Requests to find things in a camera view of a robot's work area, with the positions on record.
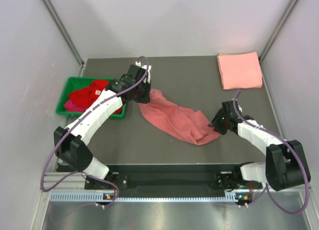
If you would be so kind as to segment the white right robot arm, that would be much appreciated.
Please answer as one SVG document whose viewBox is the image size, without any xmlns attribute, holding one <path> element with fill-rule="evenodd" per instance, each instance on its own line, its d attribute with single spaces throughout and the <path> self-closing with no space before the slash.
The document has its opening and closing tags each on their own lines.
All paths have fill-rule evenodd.
<svg viewBox="0 0 319 230">
<path fill-rule="evenodd" d="M 310 182 L 310 171 L 299 141 L 282 139 L 251 116 L 240 114 L 241 108 L 237 102 L 222 102 L 222 107 L 209 123 L 215 132 L 221 135 L 233 132 L 265 156 L 264 163 L 247 162 L 236 166 L 232 171 L 235 186 L 244 188 L 251 181 L 255 181 L 268 184 L 275 191 L 281 191 Z"/>
</svg>

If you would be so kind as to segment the salmon pink t-shirt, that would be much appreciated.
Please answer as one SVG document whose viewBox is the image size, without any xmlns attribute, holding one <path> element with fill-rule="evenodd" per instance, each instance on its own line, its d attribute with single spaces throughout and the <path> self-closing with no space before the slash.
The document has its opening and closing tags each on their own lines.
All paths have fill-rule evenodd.
<svg viewBox="0 0 319 230">
<path fill-rule="evenodd" d="M 168 101 L 160 90 L 150 91 L 150 102 L 139 105 L 142 116 L 161 131 L 190 144 L 201 146 L 220 137 L 200 111 Z"/>
</svg>

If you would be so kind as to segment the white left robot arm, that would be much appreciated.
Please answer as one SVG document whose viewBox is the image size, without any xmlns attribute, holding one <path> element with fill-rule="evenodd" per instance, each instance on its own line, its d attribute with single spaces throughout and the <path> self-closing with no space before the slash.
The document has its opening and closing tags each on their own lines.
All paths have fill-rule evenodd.
<svg viewBox="0 0 319 230">
<path fill-rule="evenodd" d="M 136 62 L 119 79 L 109 81 L 97 100 L 74 122 L 54 131 L 55 155 L 78 172 L 96 178 L 101 188 L 112 185 L 109 168 L 95 158 L 88 144 L 95 132 L 118 109 L 133 100 L 149 103 L 151 90 L 150 65 Z"/>
</svg>

